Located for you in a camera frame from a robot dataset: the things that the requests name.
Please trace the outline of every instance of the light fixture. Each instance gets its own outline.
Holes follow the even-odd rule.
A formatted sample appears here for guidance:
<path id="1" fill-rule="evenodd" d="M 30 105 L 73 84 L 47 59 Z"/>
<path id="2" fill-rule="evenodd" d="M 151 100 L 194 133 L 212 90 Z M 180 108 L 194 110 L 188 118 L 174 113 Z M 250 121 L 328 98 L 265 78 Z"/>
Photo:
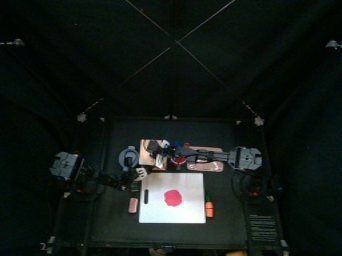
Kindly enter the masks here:
<path id="1" fill-rule="evenodd" d="M 338 42 L 337 42 L 336 40 L 332 40 L 332 41 L 329 41 L 329 43 L 326 44 L 326 47 L 333 47 L 333 48 L 336 48 L 336 50 L 337 50 L 338 47 L 342 48 L 342 45 L 338 44 Z"/>

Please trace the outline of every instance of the black curtain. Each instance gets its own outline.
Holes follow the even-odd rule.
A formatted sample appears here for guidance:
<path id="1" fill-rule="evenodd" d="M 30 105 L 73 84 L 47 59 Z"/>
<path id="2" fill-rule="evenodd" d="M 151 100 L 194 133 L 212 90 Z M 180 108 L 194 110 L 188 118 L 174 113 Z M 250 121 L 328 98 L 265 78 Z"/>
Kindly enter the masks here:
<path id="1" fill-rule="evenodd" d="M 285 234 L 300 255 L 341 253 L 341 68 L 342 52 L 332 49 L 266 126 Z"/>
<path id="2" fill-rule="evenodd" d="M 99 98 L 106 114 L 253 117 L 244 99 L 266 118 L 289 245 L 338 255 L 342 51 L 325 48 L 342 39 L 338 1 L 131 3 L 2 3 L 0 41 L 27 46 L 0 48 L 0 249 L 47 240 L 53 157 Z"/>
<path id="3" fill-rule="evenodd" d="M 0 58 L 0 252 L 30 255 L 51 235 L 58 202 L 50 167 L 70 148 L 77 121 L 5 48 Z"/>

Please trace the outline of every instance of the red object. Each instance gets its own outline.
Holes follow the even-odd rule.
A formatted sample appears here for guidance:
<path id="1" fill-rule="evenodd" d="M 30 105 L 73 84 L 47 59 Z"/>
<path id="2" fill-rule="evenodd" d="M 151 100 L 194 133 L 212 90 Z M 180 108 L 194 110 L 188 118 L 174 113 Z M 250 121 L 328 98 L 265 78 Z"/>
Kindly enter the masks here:
<path id="1" fill-rule="evenodd" d="M 172 158 L 172 162 L 174 163 L 176 166 L 178 166 L 178 165 L 186 163 L 186 158 L 185 158 L 185 157 L 176 157 L 176 158 Z"/>
<path id="2" fill-rule="evenodd" d="M 178 190 L 170 190 L 165 193 L 165 201 L 169 206 L 178 206 L 182 204 L 182 195 Z"/>

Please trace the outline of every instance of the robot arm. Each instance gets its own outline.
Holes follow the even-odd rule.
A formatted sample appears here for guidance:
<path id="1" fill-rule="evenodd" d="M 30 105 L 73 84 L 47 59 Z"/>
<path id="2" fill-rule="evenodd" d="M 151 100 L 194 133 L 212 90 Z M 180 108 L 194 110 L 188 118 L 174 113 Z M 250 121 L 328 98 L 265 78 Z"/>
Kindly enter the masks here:
<path id="1" fill-rule="evenodd" d="M 256 170 L 262 165 L 262 153 L 257 148 L 236 147 L 229 152 L 216 152 L 177 147 L 163 149 L 163 155 L 173 158 L 185 157 L 188 162 L 193 163 L 221 161 L 237 170 Z"/>

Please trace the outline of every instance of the red stain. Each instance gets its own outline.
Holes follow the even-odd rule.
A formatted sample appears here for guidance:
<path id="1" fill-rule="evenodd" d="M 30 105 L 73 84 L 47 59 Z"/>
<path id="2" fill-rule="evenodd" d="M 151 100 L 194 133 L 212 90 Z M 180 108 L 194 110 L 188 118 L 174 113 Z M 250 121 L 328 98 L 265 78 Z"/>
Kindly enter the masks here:
<path id="1" fill-rule="evenodd" d="M 178 190 L 170 190 L 165 193 L 166 203 L 169 206 L 178 206 L 182 204 L 182 195 Z"/>

